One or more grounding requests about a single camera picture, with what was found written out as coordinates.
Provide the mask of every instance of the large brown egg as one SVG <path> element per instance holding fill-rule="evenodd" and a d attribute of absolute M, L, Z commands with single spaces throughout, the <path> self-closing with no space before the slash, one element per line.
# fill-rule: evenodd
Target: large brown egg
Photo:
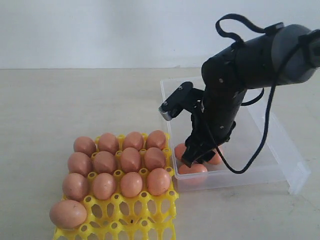
<path fill-rule="evenodd" d="M 128 147 L 121 153 L 120 164 L 125 173 L 138 172 L 141 168 L 141 156 L 137 149 Z"/>
<path fill-rule="evenodd" d="M 220 152 L 222 153 L 222 155 L 224 154 L 222 149 L 219 147 Z M 208 164 L 212 164 L 212 165 L 218 165 L 222 163 L 222 158 L 220 157 L 219 153 L 217 152 L 216 149 L 213 150 L 215 152 L 215 155 L 213 156 L 213 158 L 210 159 L 210 161 L 208 161 Z"/>
<path fill-rule="evenodd" d="M 50 220 L 61 229 L 74 229 L 87 219 L 87 210 L 74 200 L 62 200 L 54 204 L 49 213 Z"/>
<path fill-rule="evenodd" d="M 95 177 L 91 187 L 97 199 L 107 200 L 115 193 L 117 183 L 114 176 L 104 172 Z"/>
<path fill-rule="evenodd" d="M 67 161 L 70 173 L 81 174 L 86 177 L 93 171 L 91 158 L 83 152 L 74 152 Z"/>
<path fill-rule="evenodd" d="M 151 172 L 153 169 L 164 168 L 166 166 L 166 156 L 157 147 L 150 147 L 144 154 L 145 167 Z"/>
<path fill-rule="evenodd" d="M 100 151 L 94 156 L 93 168 L 98 174 L 113 174 L 117 170 L 116 157 L 108 151 Z"/>
<path fill-rule="evenodd" d="M 112 133 L 104 133 L 100 136 L 98 141 L 99 151 L 107 151 L 113 155 L 119 150 L 119 142 L 115 135 Z"/>
<path fill-rule="evenodd" d="M 62 183 L 62 191 L 70 200 L 82 201 L 89 193 L 89 190 L 89 181 L 79 173 L 68 174 Z"/>
<path fill-rule="evenodd" d="M 121 193 L 127 198 L 134 198 L 137 196 L 142 191 L 142 187 L 143 180 L 137 172 L 129 172 L 121 178 Z"/>
<path fill-rule="evenodd" d="M 154 196 L 164 194 L 170 188 L 170 184 L 170 174 L 163 168 L 152 170 L 147 177 L 148 192 Z"/>
<path fill-rule="evenodd" d="M 187 147 L 184 143 L 180 143 L 178 144 L 175 148 L 174 148 L 174 155 L 176 157 L 176 159 L 180 160 L 182 159 L 183 154 L 185 153 Z"/>
<path fill-rule="evenodd" d="M 91 155 L 96 152 L 97 148 L 95 142 L 90 137 L 80 136 L 74 141 L 73 150 L 91 157 Z"/>
<path fill-rule="evenodd" d="M 187 165 L 183 164 L 179 167 L 178 173 L 179 174 L 195 174 L 195 173 L 206 173 L 208 172 L 208 169 L 199 163 L 194 163 L 191 165 L 191 167 L 188 167 Z M 189 179 L 182 179 L 181 181 L 188 185 L 199 185 L 203 183 L 207 179 L 207 176 L 197 176 Z"/>
<path fill-rule="evenodd" d="M 138 151 L 140 151 L 144 146 L 144 137 L 140 132 L 133 131 L 130 132 L 127 136 L 125 136 L 125 139 L 122 144 L 122 150 L 127 148 L 135 148 Z"/>
<path fill-rule="evenodd" d="M 151 132 L 145 142 L 146 149 L 158 148 L 164 149 L 166 147 L 166 135 L 161 130 L 155 130 Z"/>

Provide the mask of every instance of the white background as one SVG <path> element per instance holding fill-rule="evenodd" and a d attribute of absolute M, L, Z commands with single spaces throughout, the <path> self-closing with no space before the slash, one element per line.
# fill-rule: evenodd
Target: white background
<path fill-rule="evenodd" d="M 231 41 L 215 22 L 320 27 L 319 0 L 0 0 L 0 69 L 199 67 Z M 222 23 L 243 38 L 240 23 Z"/>

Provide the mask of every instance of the table surface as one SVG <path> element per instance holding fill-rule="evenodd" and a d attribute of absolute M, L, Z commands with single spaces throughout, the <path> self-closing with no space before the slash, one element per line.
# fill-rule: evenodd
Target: table surface
<path fill-rule="evenodd" d="M 61 198 L 74 139 L 165 130 L 160 80 L 199 75 L 198 68 L 0 70 L 0 239 L 52 239 L 49 210 Z M 182 192 L 177 240 L 320 239 L 319 79 L 278 87 L 272 107 L 312 171 L 300 195 L 289 195 L 286 182 Z"/>

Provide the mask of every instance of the clear plastic container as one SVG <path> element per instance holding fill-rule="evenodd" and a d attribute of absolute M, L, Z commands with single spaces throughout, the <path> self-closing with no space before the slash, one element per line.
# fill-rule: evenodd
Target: clear plastic container
<path fill-rule="evenodd" d="M 201 77 L 166 79 L 161 81 L 163 101 L 183 82 L 190 81 L 194 88 L 204 90 Z M 260 90 L 249 90 L 244 101 L 256 97 Z M 235 118 L 236 127 L 229 142 L 221 148 L 227 162 L 237 170 L 242 169 L 260 144 L 265 123 L 266 102 L 261 99 L 250 106 L 242 106 Z M 170 147 L 184 143 L 192 131 L 190 113 L 186 110 L 167 123 L 167 131 L 171 136 Z M 213 189 L 230 186 L 251 185 L 287 181 L 289 193 L 298 194 L 306 183 L 311 171 L 303 157 L 291 141 L 286 131 L 271 113 L 269 131 L 264 148 L 243 174 L 234 174 L 222 163 L 211 165 L 205 163 L 208 172 L 178 174 L 182 163 L 172 154 L 172 165 L 180 192 Z"/>

